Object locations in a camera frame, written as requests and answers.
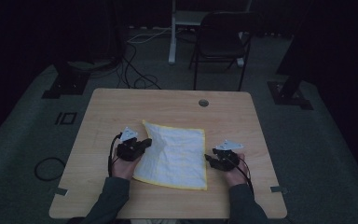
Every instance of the wire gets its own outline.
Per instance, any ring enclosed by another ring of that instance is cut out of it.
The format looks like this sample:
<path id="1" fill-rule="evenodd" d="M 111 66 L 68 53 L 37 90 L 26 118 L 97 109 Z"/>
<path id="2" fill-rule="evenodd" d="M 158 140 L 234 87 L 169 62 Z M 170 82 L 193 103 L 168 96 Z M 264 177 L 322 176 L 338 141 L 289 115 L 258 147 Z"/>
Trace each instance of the wire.
<path id="1" fill-rule="evenodd" d="M 121 72 L 119 73 L 118 70 L 116 71 L 116 74 L 117 74 L 117 77 L 118 77 L 118 83 L 116 85 L 116 89 L 118 88 L 118 86 L 120 85 L 121 83 L 121 79 L 123 77 L 123 72 L 124 72 L 124 65 L 123 65 L 123 62 L 121 62 L 120 64 L 120 68 L 121 68 Z"/>
<path id="2" fill-rule="evenodd" d="M 113 146 L 115 145 L 116 140 L 121 137 L 121 133 L 116 135 L 115 138 L 112 141 L 112 144 L 110 145 L 110 152 L 109 152 L 109 158 L 107 161 L 107 172 L 109 174 L 109 177 L 112 176 L 112 167 L 113 167 L 113 163 L 115 163 L 115 161 L 117 161 L 118 157 L 112 162 L 113 159 Z"/>
<path id="3" fill-rule="evenodd" d="M 146 89 L 146 88 L 149 88 L 149 87 L 152 87 L 152 86 L 155 86 L 157 87 L 159 90 L 161 90 L 161 87 L 157 84 L 158 82 L 158 79 L 155 77 L 155 76 L 152 76 L 152 75 L 143 75 L 142 73 L 140 73 L 132 64 L 132 60 L 134 59 L 135 55 L 136 55 L 136 47 L 133 46 L 132 44 L 128 44 L 130 47 L 133 48 L 134 52 L 131 56 L 131 58 L 129 60 L 127 60 L 125 57 L 123 57 L 123 60 L 127 63 L 125 69 L 124 69 L 124 77 L 123 76 L 120 76 L 120 80 L 127 85 L 127 88 L 128 89 Z M 129 79 L 128 79 L 128 70 L 129 68 L 132 68 L 133 71 L 135 71 L 136 74 L 138 74 L 138 77 L 133 85 L 130 84 L 129 82 Z M 144 85 L 143 87 L 139 87 L 139 82 L 143 82 Z"/>
<path id="4" fill-rule="evenodd" d="M 245 179 L 246 179 L 246 183 L 247 183 L 248 186 L 249 186 L 249 189 L 251 190 L 252 194 L 255 196 L 255 191 L 254 191 L 253 184 L 252 184 L 252 181 L 251 181 L 251 171 L 249 170 L 248 164 L 246 164 L 246 162 L 245 162 L 243 159 L 239 158 L 241 161 L 243 161 L 243 164 L 245 164 L 246 169 L 248 170 L 249 177 L 248 177 L 248 175 L 247 175 L 242 169 L 240 169 L 240 167 L 238 167 L 238 165 L 236 165 L 231 159 L 229 159 L 228 157 L 225 157 L 225 159 L 227 159 L 229 162 L 231 162 L 231 164 L 233 164 L 233 165 L 235 166 L 235 168 L 237 168 L 237 170 L 239 170 L 239 171 L 243 174 L 243 176 L 244 176 Z"/>
<path id="5" fill-rule="evenodd" d="M 288 222 L 290 222 L 291 224 L 295 224 L 294 221 L 292 221 L 292 219 L 290 219 L 288 216 L 286 216 L 284 219 L 286 219 Z"/>
<path id="6" fill-rule="evenodd" d="M 151 40 L 151 39 L 153 39 L 153 38 L 155 38 L 155 37 L 157 37 L 157 36 L 159 36 L 159 35 L 163 35 L 165 32 L 167 32 L 168 30 L 170 30 L 170 28 L 171 28 L 171 27 L 168 27 L 168 28 L 164 29 L 162 32 L 157 33 L 157 34 L 140 34 L 140 35 L 136 35 L 136 36 L 134 36 L 133 38 L 127 40 L 127 43 L 130 43 L 130 44 L 143 44 L 143 43 L 146 43 L 147 41 L 149 41 L 149 40 Z M 140 41 L 140 42 L 134 42 L 134 41 L 132 41 L 133 39 L 136 39 L 136 38 L 138 38 L 138 37 L 140 37 L 140 36 L 149 36 L 149 35 L 151 35 L 151 37 L 147 38 L 147 39 L 144 40 L 144 41 Z"/>
<path id="7" fill-rule="evenodd" d="M 42 180 L 42 181 L 52 181 L 52 180 L 56 180 L 58 178 L 60 178 L 63 174 L 63 172 L 60 174 L 60 175 L 57 175 L 57 176 L 54 176 L 54 177 L 51 177 L 51 178 L 45 178 L 45 177 L 42 177 L 39 175 L 39 173 L 37 172 L 39 166 L 45 162 L 45 161 L 49 161 L 49 160 L 54 160 L 54 161 L 58 161 L 62 166 L 63 168 L 65 168 L 65 162 L 60 160 L 59 158 L 57 157 L 48 157 L 48 158 L 45 158 L 43 159 L 42 161 L 38 162 L 37 165 L 34 167 L 34 175 L 36 176 L 36 178 L 38 178 L 39 180 Z"/>

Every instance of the human hand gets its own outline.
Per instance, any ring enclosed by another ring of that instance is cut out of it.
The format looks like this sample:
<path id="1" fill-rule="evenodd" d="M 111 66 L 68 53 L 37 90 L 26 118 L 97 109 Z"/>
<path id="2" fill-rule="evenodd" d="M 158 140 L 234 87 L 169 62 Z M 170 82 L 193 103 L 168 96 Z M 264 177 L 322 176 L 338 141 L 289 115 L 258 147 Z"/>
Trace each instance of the human hand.
<path id="1" fill-rule="evenodd" d="M 124 161 L 117 156 L 117 148 L 115 148 L 115 157 L 112 160 L 114 161 L 112 165 L 112 176 L 131 180 L 135 167 L 141 158 L 142 156 L 138 157 L 135 161 Z"/>
<path id="2" fill-rule="evenodd" d="M 238 157 L 245 161 L 245 155 L 243 153 L 237 154 Z M 245 164 L 240 160 L 240 164 L 238 167 L 245 173 L 248 173 L 248 169 L 246 168 Z M 237 169 L 234 168 L 230 171 L 224 172 L 225 179 L 230 187 L 239 185 L 239 184 L 246 184 L 246 178 L 243 174 Z"/>

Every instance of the table top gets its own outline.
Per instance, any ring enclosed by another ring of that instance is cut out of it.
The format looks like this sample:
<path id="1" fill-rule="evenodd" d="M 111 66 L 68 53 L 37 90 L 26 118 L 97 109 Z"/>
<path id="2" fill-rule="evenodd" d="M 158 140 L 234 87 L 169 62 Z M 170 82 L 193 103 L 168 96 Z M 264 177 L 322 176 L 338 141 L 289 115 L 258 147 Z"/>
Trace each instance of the table top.
<path id="1" fill-rule="evenodd" d="M 208 106 L 200 106 L 207 100 Z M 80 126 L 49 214 L 55 218 L 84 217 L 98 200 L 108 176 L 107 157 L 113 138 L 125 127 L 147 137 L 142 120 L 205 131 L 206 152 L 230 140 L 244 144 L 255 200 L 269 218 L 287 211 L 258 121 L 252 97 L 233 91 L 161 91 L 97 89 Z M 221 171 L 207 165 L 207 190 L 172 189 L 131 181 L 130 200 L 117 218 L 229 218 L 228 186 Z"/>

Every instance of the cable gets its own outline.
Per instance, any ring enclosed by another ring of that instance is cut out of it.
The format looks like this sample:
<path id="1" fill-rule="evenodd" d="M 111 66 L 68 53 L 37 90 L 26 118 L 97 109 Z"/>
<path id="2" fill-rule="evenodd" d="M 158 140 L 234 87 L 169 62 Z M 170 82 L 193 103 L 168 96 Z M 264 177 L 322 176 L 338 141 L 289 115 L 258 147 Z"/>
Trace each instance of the cable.
<path id="1" fill-rule="evenodd" d="M 34 167 L 34 175 L 36 176 L 36 178 L 38 178 L 39 180 L 42 180 L 42 181 L 52 181 L 52 180 L 56 180 L 58 178 L 60 178 L 63 174 L 63 171 L 60 175 L 57 175 L 57 176 L 54 176 L 52 178 L 45 178 L 45 177 L 42 177 L 39 175 L 39 173 L 37 172 L 37 169 L 39 168 L 39 166 L 45 162 L 45 161 L 49 161 L 49 160 L 55 160 L 55 161 L 58 161 L 62 166 L 63 168 L 65 168 L 65 162 L 63 162 L 62 160 L 60 160 L 59 158 L 56 158 L 56 157 L 48 157 L 48 158 L 45 158 L 44 160 L 40 161 L 37 163 L 37 165 Z"/>
<path id="2" fill-rule="evenodd" d="M 125 57 L 123 57 L 123 60 L 127 63 L 127 65 L 126 65 L 126 68 L 124 69 L 124 78 L 120 77 L 120 80 L 123 81 L 123 83 L 127 85 L 128 89 L 146 89 L 146 88 L 155 86 L 159 90 L 161 90 L 161 87 L 157 84 L 158 79 L 155 76 L 143 75 L 131 64 L 132 60 L 134 59 L 134 57 L 136 55 L 136 47 L 133 46 L 130 43 L 128 45 L 133 48 L 134 53 L 132 54 L 132 56 L 131 56 L 131 58 L 129 60 L 127 60 Z M 131 85 L 129 80 L 128 80 L 128 69 L 129 69 L 129 67 L 131 67 L 135 71 L 135 73 L 138 74 L 138 76 L 140 76 L 134 81 L 133 85 Z M 144 79 L 147 80 L 148 82 L 150 82 L 151 84 L 146 86 L 146 82 L 144 81 Z M 140 81 L 142 81 L 144 83 L 144 86 L 142 88 L 140 88 L 139 85 L 137 85 L 137 83 L 139 83 Z"/>
<path id="3" fill-rule="evenodd" d="M 123 76 L 123 72 L 124 72 L 124 65 L 123 65 L 123 62 L 121 62 L 120 64 L 120 68 L 121 68 L 121 72 L 119 73 L 118 70 L 116 71 L 116 74 L 117 74 L 117 77 L 118 77 L 118 83 L 116 85 L 116 89 L 118 88 L 118 86 L 120 85 L 120 82 L 121 82 L 121 79 L 122 79 L 122 76 Z"/>
<path id="4" fill-rule="evenodd" d="M 237 168 L 237 170 L 239 170 L 239 171 L 243 174 L 243 176 L 244 176 L 245 179 L 246 179 L 246 183 L 247 183 L 248 186 L 249 186 L 249 189 L 251 190 L 252 194 L 255 196 L 253 184 L 252 184 L 252 181 L 251 181 L 251 171 L 249 170 L 248 164 L 246 164 L 246 162 L 245 162 L 243 159 L 239 158 L 241 161 L 243 161 L 243 164 L 245 164 L 246 169 L 248 170 L 249 177 L 248 177 L 248 175 L 246 175 L 246 174 L 243 172 L 243 170 L 241 170 L 240 167 L 238 167 L 238 165 L 236 165 L 231 159 L 229 159 L 228 157 L 225 157 L 225 159 L 227 159 L 229 162 L 231 162 L 231 164 L 233 164 L 233 165 L 235 166 L 235 168 Z"/>
<path id="5" fill-rule="evenodd" d="M 112 144 L 110 145 L 110 152 L 109 152 L 109 158 L 108 158 L 108 161 L 107 161 L 107 172 L 109 174 L 109 177 L 112 176 L 112 167 L 113 167 L 113 163 L 115 163 L 115 161 L 117 161 L 118 157 L 112 162 L 112 155 L 113 155 L 113 146 L 115 145 L 115 142 L 118 138 L 121 137 L 121 133 L 116 135 L 115 138 L 113 139 L 112 141 Z"/>
<path id="6" fill-rule="evenodd" d="M 149 41 L 149 40 L 151 40 L 151 39 L 153 39 L 153 38 L 155 38 L 155 37 L 157 37 L 157 36 L 159 36 L 159 35 L 163 35 L 165 32 L 167 32 L 168 30 L 170 30 L 170 28 L 171 28 L 171 27 L 168 27 L 168 28 L 164 29 L 162 32 L 157 33 L 157 34 L 140 34 L 140 35 L 136 35 L 136 36 L 134 36 L 133 38 L 127 40 L 127 43 L 130 43 L 130 44 L 143 44 L 143 43 L 146 43 L 147 41 Z M 145 35 L 145 36 L 151 35 L 151 37 L 147 38 L 147 39 L 144 40 L 144 41 L 140 41 L 140 42 L 133 42 L 133 41 L 132 41 L 133 39 L 138 38 L 138 37 L 140 37 L 140 36 L 144 36 L 144 35 Z"/>
<path id="7" fill-rule="evenodd" d="M 290 219 L 288 216 L 286 216 L 284 219 L 286 219 L 288 222 L 290 222 L 291 224 L 295 224 L 294 221 L 292 221 L 292 219 Z"/>

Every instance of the sleeve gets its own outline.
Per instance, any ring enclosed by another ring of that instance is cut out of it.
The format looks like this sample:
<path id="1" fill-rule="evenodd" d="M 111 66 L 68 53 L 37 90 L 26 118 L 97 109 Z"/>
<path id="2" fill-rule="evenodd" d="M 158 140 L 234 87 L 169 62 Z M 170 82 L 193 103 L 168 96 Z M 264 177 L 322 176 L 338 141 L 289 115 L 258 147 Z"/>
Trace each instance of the sleeve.
<path id="1" fill-rule="evenodd" d="M 92 206 L 89 214 L 81 224 L 103 224 L 115 220 L 121 207 L 127 202 L 130 191 L 130 181 L 118 177 L 107 177 L 103 192 L 98 201 Z"/>
<path id="2" fill-rule="evenodd" d="M 255 198 L 246 184 L 229 189 L 230 223 L 231 224 L 268 224 L 264 210 L 255 202 Z"/>

